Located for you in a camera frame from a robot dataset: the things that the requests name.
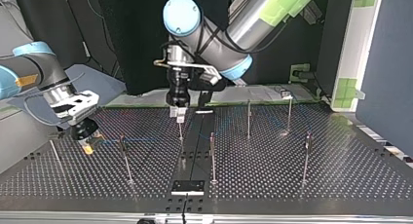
metal bracket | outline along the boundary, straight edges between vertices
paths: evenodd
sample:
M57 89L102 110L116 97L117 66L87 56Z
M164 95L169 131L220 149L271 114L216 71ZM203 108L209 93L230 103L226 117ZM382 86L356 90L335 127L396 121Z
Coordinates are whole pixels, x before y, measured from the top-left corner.
M186 107L170 106L169 107L169 116L171 118L176 118L176 122L178 124L183 124L185 122L185 114L186 114L187 109L188 108L186 108Z
M360 91L360 90L356 90L356 98L357 99L365 99L365 93Z
M222 79L222 76L219 74L216 68L211 65L186 63L182 61L169 61L168 65L176 67L202 68L205 72L201 75L200 78L205 81L209 81L212 85L216 85L216 83L218 83L218 81Z
M203 196L205 182L203 180L176 180L172 185L173 196Z

robotic arm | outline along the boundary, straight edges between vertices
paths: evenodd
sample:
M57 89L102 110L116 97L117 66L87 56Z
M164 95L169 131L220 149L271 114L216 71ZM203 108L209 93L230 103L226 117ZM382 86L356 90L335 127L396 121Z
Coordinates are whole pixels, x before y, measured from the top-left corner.
M34 87L39 88L61 123L67 122L71 126L73 139L82 145L85 153L91 154L94 141L101 134L97 123L88 116L95 111L99 96L91 91L77 93L46 43L33 42L15 48L13 53L14 57L0 59L0 99L16 96ZM34 96L38 95L29 95L25 101Z
M249 0L228 28L221 31L203 16L193 0L168 0L164 24L174 44L168 49L167 103L178 109L189 106L187 86L192 67L204 68L202 78L212 85L221 79L220 75L243 84L241 78L252 64L250 54L262 51L254 49L280 22L296 17L310 1ZM210 65L192 64L193 56L200 56Z

metal post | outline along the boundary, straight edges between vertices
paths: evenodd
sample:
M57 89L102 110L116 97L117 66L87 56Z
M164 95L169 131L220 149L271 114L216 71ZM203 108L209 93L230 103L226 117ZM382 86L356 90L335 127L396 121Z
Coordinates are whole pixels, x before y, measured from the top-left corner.
M121 135L121 138L119 139L119 143L120 143L120 150L121 150L122 155L124 156L125 164L126 164L127 170L128 170L128 176L129 176L128 183L133 184L134 181L131 178L131 166L130 166L129 160L128 160L128 148L125 144L125 136L124 135Z
M210 154L212 157L212 184L216 184L218 181L216 180L215 174L215 136L213 132L210 134Z
M250 100L248 100L247 117L248 117L248 135L247 135L247 138L250 139L250 137L251 137L251 131L250 131L250 128L251 128L251 122L250 122L250 118L251 118L251 101Z
M56 150L55 143L54 143L52 140L49 140L49 142L50 142L51 145L52 145L52 149L53 149L53 152L55 153L55 157L56 157L56 159L57 159L57 161L58 161L58 164L60 165L60 169L61 169L61 171L64 173L63 165L61 164L60 156L58 155L58 152L57 152L57 150Z
M286 131L289 131L289 127L291 126L291 110L292 110L292 98L289 100L289 105L288 105L288 123L287 123Z

